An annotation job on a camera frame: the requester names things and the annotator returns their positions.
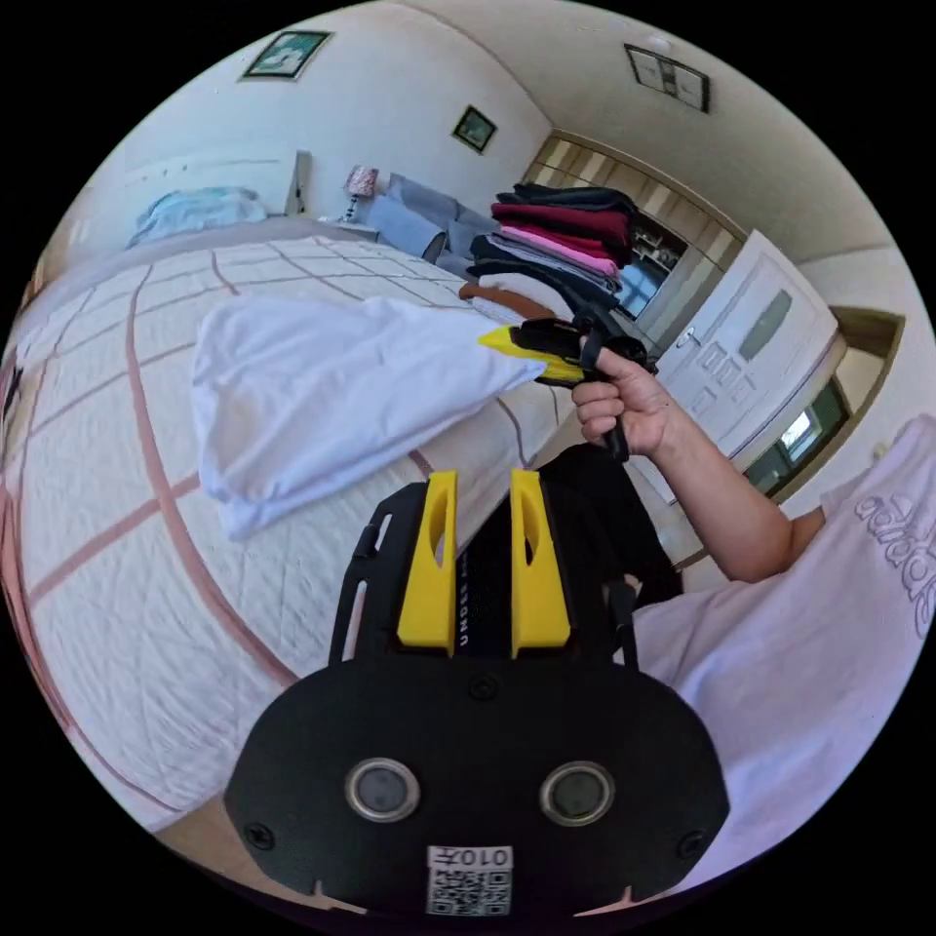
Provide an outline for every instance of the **hand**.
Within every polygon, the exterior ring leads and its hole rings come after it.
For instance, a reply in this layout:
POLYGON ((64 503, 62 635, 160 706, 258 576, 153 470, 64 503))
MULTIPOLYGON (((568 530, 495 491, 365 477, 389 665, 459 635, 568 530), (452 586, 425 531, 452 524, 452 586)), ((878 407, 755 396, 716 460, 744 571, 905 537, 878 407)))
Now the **hand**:
POLYGON ((580 383, 572 391, 582 435, 588 442, 603 445, 602 436, 621 418, 631 453, 652 457, 679 409, 676 402, 656 377, 607 348, 598 356, 597 367, 610 377, 609 383, 580 383))

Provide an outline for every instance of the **red folded shirt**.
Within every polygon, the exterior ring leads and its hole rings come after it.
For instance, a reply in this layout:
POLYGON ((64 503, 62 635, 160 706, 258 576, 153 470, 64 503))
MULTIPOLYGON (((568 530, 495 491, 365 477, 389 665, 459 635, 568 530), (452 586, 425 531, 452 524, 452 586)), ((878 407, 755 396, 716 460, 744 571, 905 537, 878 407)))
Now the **red folded shirt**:
POLYGON ((623 212, 583 212, 576 208, 502 205, 498 202, 491 205, 490 213, 502 224, 534 225, 551 232, 550 236, 552 233, 561 233, 600 241, 610 258, 619 266, 625 266, 631 261, 629 227, 623 212))

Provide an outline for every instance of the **qr code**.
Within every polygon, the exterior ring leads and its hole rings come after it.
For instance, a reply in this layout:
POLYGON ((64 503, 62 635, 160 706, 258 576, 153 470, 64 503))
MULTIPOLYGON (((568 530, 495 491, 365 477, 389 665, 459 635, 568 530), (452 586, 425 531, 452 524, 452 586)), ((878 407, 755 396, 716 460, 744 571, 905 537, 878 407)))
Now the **qr code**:
POLYGON ((505 917, 510 913, 510 871, 430 869, 426 912, 449 917, 505 917))

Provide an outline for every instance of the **white door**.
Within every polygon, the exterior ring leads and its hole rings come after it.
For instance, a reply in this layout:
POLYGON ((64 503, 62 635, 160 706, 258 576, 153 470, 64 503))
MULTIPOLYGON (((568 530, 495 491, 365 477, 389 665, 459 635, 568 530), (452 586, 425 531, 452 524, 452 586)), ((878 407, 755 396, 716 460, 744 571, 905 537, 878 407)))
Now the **white door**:
MULTIPOLYGON (((730 458, 783 408, 837 331, 819 293, 753 231, 660 358, 659 380, 730 458)), ((635 457, 634 466, 667 503, 676 500, 646 458, 635 457)))

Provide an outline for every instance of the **blue blanket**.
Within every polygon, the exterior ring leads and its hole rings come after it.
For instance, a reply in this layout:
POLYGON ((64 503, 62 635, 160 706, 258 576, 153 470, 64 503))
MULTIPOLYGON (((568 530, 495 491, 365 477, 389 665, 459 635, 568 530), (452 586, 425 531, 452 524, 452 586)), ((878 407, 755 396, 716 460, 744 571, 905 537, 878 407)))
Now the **blue blanket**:
POLYGON ((266 218, 256 192, 246 188, 220 186, 170 192, 136 220, 136 234, 127 246, 266 218))

